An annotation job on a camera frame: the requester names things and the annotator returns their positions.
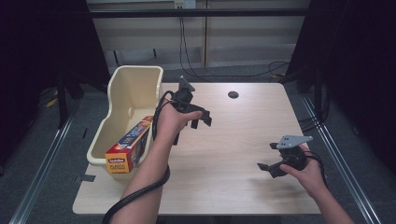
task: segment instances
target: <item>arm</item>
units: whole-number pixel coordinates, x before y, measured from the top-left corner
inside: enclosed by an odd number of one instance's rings
[[[300,146],[300,148],[304,151],[309,151],[305,146]],[[286,164],[280,165],[280,169],[298,179],[308,195],[317,203],[326,223],[354,223],[326,188],[317,161],[309,159],[308,164],[302,171],[298,171]]]
[[[121,198],[163,177],[175,137],[188,121],[201,116],[202,112],[178,113],[169,104],[163,107],[157,124],[157,137]],[[163,188],[160,187],[129,203],[116,213],[112,223],[155,223],[162,193]]]

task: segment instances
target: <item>tabletop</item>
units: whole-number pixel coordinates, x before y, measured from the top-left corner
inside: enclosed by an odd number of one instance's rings
[[[315,202],[292,176],[272,178],[258,162],[281,161],[270,143],[282,135],[303,135],[289,98],[275,83],[192,83],[192,104],[210,111],[211,127],[187,126],[173,146],[171,176],[163,187],[160,215],[318,214]],[[163,91],[176,83],[163,83]],[[238,97],[228,93],[236,91]],[[113,179],[88,165],[73,211],[104,214],[116,203],[128,180]]]

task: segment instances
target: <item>hand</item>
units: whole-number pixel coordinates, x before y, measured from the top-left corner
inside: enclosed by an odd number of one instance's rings
[[[157,136],[168,136],[175,138],[183,130],[186,123],[202,116],[201,111],[194,111],[188,114],[179,113],[167,100],[163,102],[163,109],[157,123]]]
[[[300,148],[303,151],[309,151],[309,149],[303,145],[300,145]],[[307,165],[302,171],[298,171],[287,164],[282,164],[279,168],[289,175],[296,177],[311,197],[327,189],[323,182],[319,163],[315,160],[308,159]]]

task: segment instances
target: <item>person's right hand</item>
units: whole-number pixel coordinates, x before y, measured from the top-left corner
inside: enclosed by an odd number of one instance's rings
[[[304,151],[309,151],[309,149],[303,145],[300,145],[300,148]],[[279,168],[289,175],[296,177],[311,197],[314,197],[315,193],[327,189],[323,182],[320,165],[313,159],[308,159],[307,165],[302,171],[296,170],[287,164],[281,164]]]

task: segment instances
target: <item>light wood surface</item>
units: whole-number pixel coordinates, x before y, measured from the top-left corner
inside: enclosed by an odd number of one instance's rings
[[[318,214],[315,202],[290,176],[272,178],[257,162],[281,161],[269,144],[284,134],[303,135],[280,84],[193,83],[192,103],[210,111],[212,126],[187,126],[171,151],[171,177],[163,188],[161,215]],[[163,84],[177,90],[177,84]],[[239,97],[231,99],[229,91]],[[88,166],[94,182],[83,182],[73,210],[104,214],[128,180],[115,180]]]

